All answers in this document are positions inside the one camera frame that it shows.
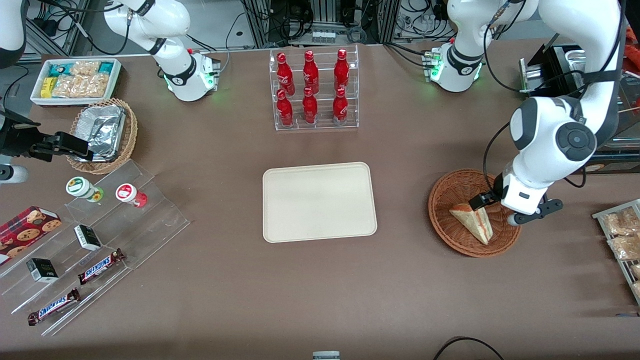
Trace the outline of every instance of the brown table surface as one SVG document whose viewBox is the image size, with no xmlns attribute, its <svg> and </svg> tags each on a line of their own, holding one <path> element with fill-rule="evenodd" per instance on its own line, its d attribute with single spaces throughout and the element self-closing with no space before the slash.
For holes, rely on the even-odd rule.
<svg viewBox="0 0 640 360">
<path fill-rule="evenodd" d="M 517 60 L 542 42 L 496 41 L 497 75 L 515 85 Z M 637 359 L 640 319 L 613 317 L 637 307 L 590 215 L 640 198 L 638 177 L 592 176 L 584 189 L 559 181 L 550 196 L 565 209 L 524 226 L 511 250 L 458 254 L 426 218 L 429 190 L 449 171 L 480 168 L 522 98 L 486 68 L 470 90 L 451 94 L 382 46 L 359 51 L 361 123 L 343 133 L 276 133 L 268 51 L 233 53 L 220 89 L 192 103 L 167 91 L 150 56 L 121 58 L 117 95 L 140 127 L 133 158 L 192 224 L 53 337 L 0 302 L 0 358 L 310 359 L 335 349 L 345 360 L 431 359 L 465 335 L 506 359 Z M 43 132 L 66 130 L 77 112 L 33 106 L 31 118 Z M 504 134 L 490 171 L 514 154 Z M 262 238 L 267 169 L 349 161 L 371 168 L 377 233 Z M 0 187 L 2 222 L 32 204 L 71 200 L 63 184 L 80 173 L 64 157 L 15 162 L 31 177 Z M 465 355 L 493 359 L 460 343 L 441 359 Z"/>
</svg>

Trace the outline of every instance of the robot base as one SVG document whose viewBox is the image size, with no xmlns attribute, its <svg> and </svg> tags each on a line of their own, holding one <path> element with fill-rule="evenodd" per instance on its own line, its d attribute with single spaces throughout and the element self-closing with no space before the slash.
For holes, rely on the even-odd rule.
<svg viewBox="0 0 640 360">
<path fill-rule="evenodd" d="M 220 78 L 220 62 L 214 63 L 211 58 L 202 54 L 191 55 L 196 60 L 196 70 L 181 86 L 171 84 L 164 77 L 166 84 L 173 94 L 182 101 L 196 101 L 210 91 L 218 89 Z"/>
<path fill-rule="evenodd" d="M 471 84 L 478 79 L 482 64 L 478 65 L 475 72 L 469 67 L 471 72 L 466 76 L 458 74 L 458 70 L 456 70 L 447 59 L 447 51 L 450 47 L 451 44 L 448 43 L 441 47 L 434 47 L 430 53 L 422 56 L 422 64 L 433 67 L 424 69 L 424 77 L 427 82 L 434 82 L 444 90 L 463 92 L 470 88 Z"/>
</svg>

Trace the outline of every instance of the wicker basket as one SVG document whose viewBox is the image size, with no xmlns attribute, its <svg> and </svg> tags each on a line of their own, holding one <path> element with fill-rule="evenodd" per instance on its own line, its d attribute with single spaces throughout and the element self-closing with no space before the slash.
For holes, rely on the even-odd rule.
<svg viewBox="0 0 640 360">
<path fill-rule="evenodd" d="M 112 161 L 111 163 L 83 163 L 67 157 L 67 160 L 69 161 L 71 166 L 78 171 L 88 172 L 94 175 L 108 174 L 124 164 L 131 157 L 131 153 L 133 153 L 133 148 L 136 145 L 136 136 L 138 135 L 138 121 L 136 120 L 136 114 L 131 111 L 131 108 L 126 102 L 114 98 L 96 102 L 95 104 L 89 105 L 89 108 L 107 105 L 121 106 L 127 112 L 124 129 L 122 129 L 120 148 L 118 149 L 119 155 L 116 160 Z M 79 118 L 80 114 L 78 113 L 78 116 L 76 116 L 76 120 L 71 125 L 71 134 L 74 134 L 76 132 L 76 126 L 78 124 Z"/>
<path fill-rule="evenodd" d="M 495 177 L 489 175 L 491 184 Z M 513 212 L 493 204 L 485 207 L 493 228 L 489 245 L 476 239 L 449 209 L 454 205 L 469 201 L 478 193 L 487 191 L 486 181 L 481 171 L 462 169 L 441 177 L 429 194 L 428 211 L 431 223 L 440 237 L 453 249 L 476 258 L 496 256 L 507 251 L 520 236 L 521 228 L 511 226 L 507 218 Z"/>
</svg>

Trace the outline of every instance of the acrylic bottle rack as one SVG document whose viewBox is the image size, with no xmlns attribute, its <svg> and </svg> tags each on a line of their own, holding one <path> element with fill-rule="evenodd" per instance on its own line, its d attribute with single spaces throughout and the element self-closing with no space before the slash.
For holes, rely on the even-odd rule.
<svg viewBox="0 0 640 360">
<path fill-rule="evenodd" d="M 76 198 L 56 210 L 63 224 L 0 268 L 3 300 L 12 314 L 24 319 L 24 326 L 28 326 L 27 317 L 30 313 L 77 288 L 81 296 L 80 303 L 48 316 L 33 327 L 43 336 L 56 334 L 189 225 L 189 221 L 164 197 L 152 179 L 149 172 L 129 160 L 96 183 L 104 190 L 102 200 L 91 203 Z M 116 199 L 116 188 L 123 183 L 131 183 L 146 193 L 147 204 L 135 208 Z M 98 251 L 80 247 L 74 233 L 74 227 L 78 224 L 93 228 L 102 243 Z M 77 275 L 117 248 L 127 256 L 126 259 L 80 286 Z M 29 258 L 51 260 L 59 278 L 49 284 L 34 281 L 26 265 Z"/>
<path fill-rule="evenodd" d="M 347 107 L 347 120 L 342 126 L 333 123 L 333 100 L 335 98 L 335 88 L 333 85 L 333 68 L 337 61 L 339 49 L 346 49 L 347 62 L 349 63 L 349 84 L 346 88 L 345 98 L 349 102 Z M 304 119 L 302 100 L 304 99 L 305 81 L 302 69 L 305 66 L 305 51 L 313 50 L 316 64 L 318 65 L 320 89 L 315 95 L 318 103 L 318 120 L 314 125 L 307 124 Z M 289 96 L 289 101 L 293 106 L 293 126 L 284 127 L 278 116 L 276 102 L 276 91 L 280 88 L 278 83 L 278 62 L 276 55 L 284 53 L 287 56 L 287 63 L 293 71 L 293 83 L 296 92 Z M 271 79 L 271 102 L 273 103 L 273 118 L 277 131 L 313 130 L 313 129 L 344 129 L 358 127 L 360 123 L 360 108 L 358 100 L 360 91 L 358 89 L 358 47 L 357 46 L 327 46 L 310 47 L 305 49 L 286 48 L 271 50 L 269 54 L 269 78 Z"/>
</svg>

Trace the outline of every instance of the snickers bar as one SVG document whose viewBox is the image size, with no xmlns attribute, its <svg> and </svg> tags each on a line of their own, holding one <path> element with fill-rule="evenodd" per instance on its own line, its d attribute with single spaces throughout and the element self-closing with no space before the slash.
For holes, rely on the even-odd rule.
<svg viewBox="0 0 640 360">
<path fill-rule="evenodd" d="M 64 307 L 67 307 L 69 304 L 73 304 L 74 302 L 80 302 L 80 293 L 75 288 L 71 290 L 70 293 L 49 304 L 47 307 L 43 307 L 40 311 L 35 311 L 29 314 L 29 317 L 27 318 L 29 326 L 36 325 L 47 316 L 62 310 Z"/>
<path fill-rule="evenodd" d="M 95 279 L 96 277 L 98 277 L 98 275 L 102 274 L 108 268 L 112 267 L 115 263 L 124 258 L 126 258 L 126 256 L 124 256 L 120 248 L 118 248 L 114 252 L 110 253 L 109 256 L 102 259 L 102 261 L 100 261 L 96 265 L 93 265 L 89 270 L 78 275 L 78 278 L 80 279 L 80 285 L 84 285 L 87 282 Z"/>
</svg>

